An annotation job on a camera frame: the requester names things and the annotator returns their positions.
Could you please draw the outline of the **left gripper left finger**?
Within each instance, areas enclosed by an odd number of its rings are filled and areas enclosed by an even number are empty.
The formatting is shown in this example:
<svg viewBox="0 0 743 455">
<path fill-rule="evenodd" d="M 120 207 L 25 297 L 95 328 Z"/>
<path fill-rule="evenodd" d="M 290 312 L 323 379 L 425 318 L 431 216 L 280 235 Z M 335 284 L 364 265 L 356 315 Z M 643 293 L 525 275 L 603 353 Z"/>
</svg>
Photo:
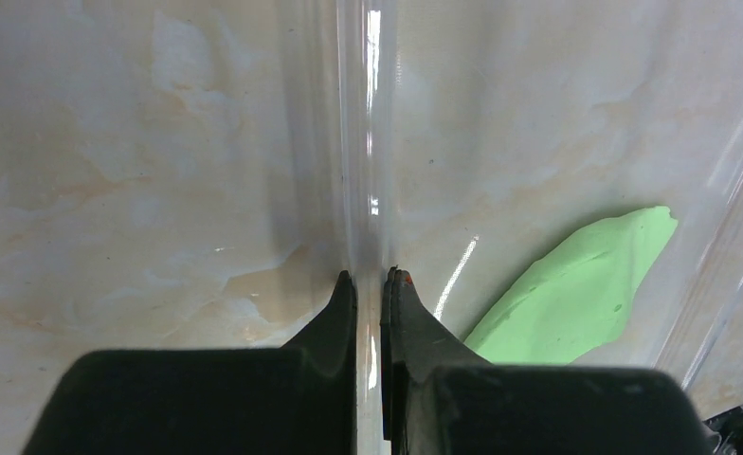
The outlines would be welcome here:
<svg viewBox="0 0 743 455">
<path fill-rule="evenodd" d="M 357 302 L 348 272 L 279 348 L 104 350 L 62 376 L 27 454 L 353 454 Z"/>
</svg>

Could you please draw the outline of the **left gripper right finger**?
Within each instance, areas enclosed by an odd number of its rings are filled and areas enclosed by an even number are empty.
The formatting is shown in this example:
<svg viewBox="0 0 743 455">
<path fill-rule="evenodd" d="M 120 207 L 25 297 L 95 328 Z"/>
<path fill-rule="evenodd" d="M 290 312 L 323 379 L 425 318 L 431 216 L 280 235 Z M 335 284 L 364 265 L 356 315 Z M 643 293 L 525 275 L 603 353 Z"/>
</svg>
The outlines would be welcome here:
<svg viewBox="0 0 743 455">
<path fill-rule="evenodd" d="M 423 306 L 392 268 L 380 319 L 383 435 L 395 454 L 709 454 L 667 374 L 495 365 Z"/>
</svg>

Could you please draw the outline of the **green dough lump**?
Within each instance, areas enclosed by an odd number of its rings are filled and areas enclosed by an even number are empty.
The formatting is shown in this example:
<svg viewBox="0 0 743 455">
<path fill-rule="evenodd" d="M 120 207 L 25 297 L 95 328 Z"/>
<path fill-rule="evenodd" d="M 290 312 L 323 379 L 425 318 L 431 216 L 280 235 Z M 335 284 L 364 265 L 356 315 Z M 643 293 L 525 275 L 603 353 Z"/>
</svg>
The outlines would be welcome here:
<svg viewBox="0 0 743 455">
<path fill-rule="evenodd" d="M 577 229 L 529 266 L 465 345 L 496 364 L 565 365 L 618 339 L 677 226 L 656 206 Z"/>
</svg>

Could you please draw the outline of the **clear plastic tray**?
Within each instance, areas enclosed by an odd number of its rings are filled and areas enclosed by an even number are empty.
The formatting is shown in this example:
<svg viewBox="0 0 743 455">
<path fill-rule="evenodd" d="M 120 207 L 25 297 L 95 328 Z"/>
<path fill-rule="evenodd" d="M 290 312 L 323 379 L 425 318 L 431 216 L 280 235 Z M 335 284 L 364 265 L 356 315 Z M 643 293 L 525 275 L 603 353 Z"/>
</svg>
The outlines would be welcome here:
<svg viewBox="0 0 743 455">
<path fill-rule="evenodd" d="M 288 1 L 339 161 L 339 263 L 360 298 L 362 416 L 381 408 L 388 267 L 470 333 L 577 229 L 665 206 L 678 227 L 615 335 L 573 362 L 690 388 L 743 284 L 743 1 Z"/>
</svg>

